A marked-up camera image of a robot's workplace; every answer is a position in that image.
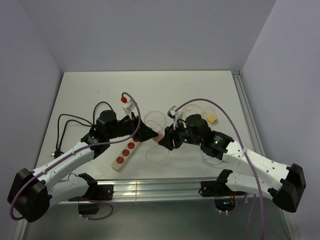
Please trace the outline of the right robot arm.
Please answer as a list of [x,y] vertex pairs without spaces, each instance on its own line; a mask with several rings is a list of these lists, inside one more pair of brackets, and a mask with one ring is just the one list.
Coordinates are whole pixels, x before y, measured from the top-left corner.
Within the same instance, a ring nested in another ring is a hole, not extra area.
[[217,191],[222,196],[230,192],[262,195],[280,209],[295,213],[307,186],[300,165],[278,163],[241,146],[232,137],[212,130],[199,114],[178,119],[166,127],[158,143],[170,151],[182,144],[197,145],[204,154],[250,173],[223,169],[208,187],[208,191]]

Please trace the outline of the aluminium right side rail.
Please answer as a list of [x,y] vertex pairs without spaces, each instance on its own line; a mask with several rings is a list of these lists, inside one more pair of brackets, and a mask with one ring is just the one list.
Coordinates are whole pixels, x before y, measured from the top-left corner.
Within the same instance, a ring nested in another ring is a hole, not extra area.
[[246,126],[249,132],[251,144],[253,149],[260,155],[266,156],[257,125],[254,120],[254,116],[249,104],[248,97],[245,92],[245,88],[241,79],[240,71],[231,71],[231,75],[233,77],[233,81],[235,84],[235,88],[237,90],[237,94],[239,97],[240,105],[242,108],[242,112],[245,118]]

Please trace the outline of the beige red power strip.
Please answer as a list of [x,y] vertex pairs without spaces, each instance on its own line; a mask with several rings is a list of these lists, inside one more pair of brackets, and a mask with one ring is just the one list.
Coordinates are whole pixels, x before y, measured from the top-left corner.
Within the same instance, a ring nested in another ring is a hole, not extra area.
[[134,153],[136,152],[136,150],[139,148],[140,145],[141,145],[141,142],[135,139],[132,139],[128,143],[126,143],[123,150],[112,162],[111,164],[112,169],[117,172],[121,171],[122,168],[129,161],[129,159],[134,155]]

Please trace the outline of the aluminium front rail frame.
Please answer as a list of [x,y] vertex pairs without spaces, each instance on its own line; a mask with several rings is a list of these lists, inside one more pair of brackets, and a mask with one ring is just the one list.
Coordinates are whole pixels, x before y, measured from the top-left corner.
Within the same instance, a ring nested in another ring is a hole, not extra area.
[[181,178],[152,180],[94,180],[89,177],[75,177],[57,183],[53,187],[33,180],[21,193],[30,203],[54,206],[62,202],[76,202],[91,186],[113,185],[112,203],[158,202],[198,200],[202,181],[215,181],[213,178]]

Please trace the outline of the yellow charger plug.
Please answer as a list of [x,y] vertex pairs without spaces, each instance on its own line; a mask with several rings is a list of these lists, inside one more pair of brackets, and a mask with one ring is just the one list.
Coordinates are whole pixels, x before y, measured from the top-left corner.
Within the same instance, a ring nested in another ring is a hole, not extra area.
[[207,122],[209,124],[215,124],[218,121],[218,118],[216,115],[214,114],[210,114],[207,118],[206,118]]

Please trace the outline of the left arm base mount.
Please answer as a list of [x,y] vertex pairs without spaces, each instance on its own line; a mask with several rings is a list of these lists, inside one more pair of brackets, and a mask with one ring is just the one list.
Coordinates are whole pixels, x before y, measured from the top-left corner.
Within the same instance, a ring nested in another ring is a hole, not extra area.
[[[91,221],[104,220],[110,217],[114,211],[113,205],[109,203],[113,198],[113,192],[114,186],[112,184],[90,186],[88,191],[78,200],[79,202],[89,202],[78,204],[79,215]],[[105,206],[108,207],[109,213],[98,217],[99,210],[102,210]]]

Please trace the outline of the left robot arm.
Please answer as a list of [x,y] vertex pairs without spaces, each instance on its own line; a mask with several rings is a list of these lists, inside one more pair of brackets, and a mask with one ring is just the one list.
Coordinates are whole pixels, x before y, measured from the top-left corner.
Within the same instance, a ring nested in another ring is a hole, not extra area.
[[121,143],[121,137],[144,142],[158,137],[158,133],[133,112],[121,120],[113,110],[101,112],[95,125],[69,151],[42,167],[32,171],[23,168],[15,175],[7,198],[10,217],[17,221],[18,217],[14,215],[17,210],[22,219],[32,223],[50,207],[73,198],[97,203],[99,188],[93,177],[81,173],[73,180],[62,179],[99,157],[110,145]]

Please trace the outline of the pink charger plug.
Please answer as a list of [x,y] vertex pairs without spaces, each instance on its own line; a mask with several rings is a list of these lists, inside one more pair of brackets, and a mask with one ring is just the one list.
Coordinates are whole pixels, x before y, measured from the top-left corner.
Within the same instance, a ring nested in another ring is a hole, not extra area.
[[158,132],[157,136],[153,138],[153,141],[158,143],[159,141],[161,141],[164,138],[164,134],[162,132]]

